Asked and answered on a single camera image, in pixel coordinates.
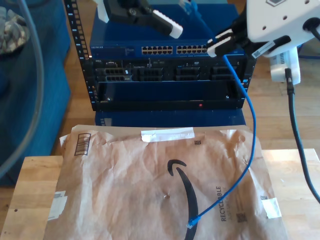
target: black power cable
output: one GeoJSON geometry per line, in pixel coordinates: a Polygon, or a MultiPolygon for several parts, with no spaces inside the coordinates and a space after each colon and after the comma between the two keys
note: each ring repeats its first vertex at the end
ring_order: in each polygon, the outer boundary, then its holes
{"type": "Polygon", "coordinates": [[[313,34],[313,36],[320,41],[320,34],[319,34],[319,32],[317,31],[317,29],[312,28],[312,29],[310,29],[310,31],[311,31],[311,33],[313,34]]]}
{"type": "Polygon", "coordinates": [[[305,156],[305,152],[304,152],[304,146],[302,144],[299,130],[298,130],[296,111],[295,111],[295,88],[294,88],[294,84],[292,82],[292,73],[291,73],[290,68],[285,69],[285,78],[286,78],[286,84],[287,84],[286,91],[287,91],[288,98],[289,98],[289,113],[290,113],[291,126],[292,126],[292,130],[293,130],[296,146],[299,151],[303,174],[305,177],[306,184],[308,185],[311,193],[313,194],[315,199],[320,204],[320,196],[318,195],[317,191],[315,190],[315,188],[311,182],[311,179],[310,179],[307,160],[306,160],[306,156],[305,156]]]}

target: camouflage fabric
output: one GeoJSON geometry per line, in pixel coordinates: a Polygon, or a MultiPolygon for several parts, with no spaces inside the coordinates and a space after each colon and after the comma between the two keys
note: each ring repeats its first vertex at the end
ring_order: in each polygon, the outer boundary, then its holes
{"type": "Polygon", "coordinates": [[[30,37],[25,19],[5,7],[0,7],[0,55],[13,53],[30,37]]]}

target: amazon padded mailer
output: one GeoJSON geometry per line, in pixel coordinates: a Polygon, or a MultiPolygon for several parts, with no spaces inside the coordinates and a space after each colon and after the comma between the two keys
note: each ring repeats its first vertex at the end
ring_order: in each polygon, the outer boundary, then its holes
{"type": "Polygon", "coordinates": [[[189,217],[238,179],[251,145],[252,134],[245,130],[161,142],[72,132],[63,143],[56,187],[67,202],[58,219],[48,221],[44,239],[286,240],[259,142],[239,186],[196,226],[186,227],[189,217]]]}

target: wooden table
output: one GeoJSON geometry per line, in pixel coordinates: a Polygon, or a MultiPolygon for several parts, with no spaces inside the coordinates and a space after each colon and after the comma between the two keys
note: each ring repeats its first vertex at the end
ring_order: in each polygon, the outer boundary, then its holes
{"type": "MultiPolygon", "coordinates": [[[[275,195],[286,228],[294,240],[320,239],[320,205],[303,176],[297,150],[264,150],[275,195]]],[[[320,162],[314,149],[305,150],[313,184],[320,192],[320,162]]],[[[42,240],[61,156],[24,160],[0,240],[42,240]]]]}

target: amazon smile logo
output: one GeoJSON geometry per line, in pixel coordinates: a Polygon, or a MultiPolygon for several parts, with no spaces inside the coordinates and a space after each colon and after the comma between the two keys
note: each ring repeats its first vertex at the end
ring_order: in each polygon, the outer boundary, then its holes
{"type": "MultiPolygon", "coordinates": [[[[173,164],[179,164],[185,167],[187,166],[187,164],[185,164],[183,161],[176,160],[176,159],[169,160],[167,164],[167,168],[171,176],[174,175],[174,172],[172,169],[173,164]]],[[[188,200],[189,219],[195,218],[198,215],[198,202],[197,202],[195,190],[192,187],[192,184],[188,179],[187,175],[184,173],[184,171],[182,171],[181,168],[179,167],[177,167],[176,170],[178,171],[185,188],[186,197],[188,200]]],[[[193,240],[195,238],[197,226],[198,224],[194,225],[194,227],[192,227],[191,229],[187,228],[184,240],[193,240]]]]}

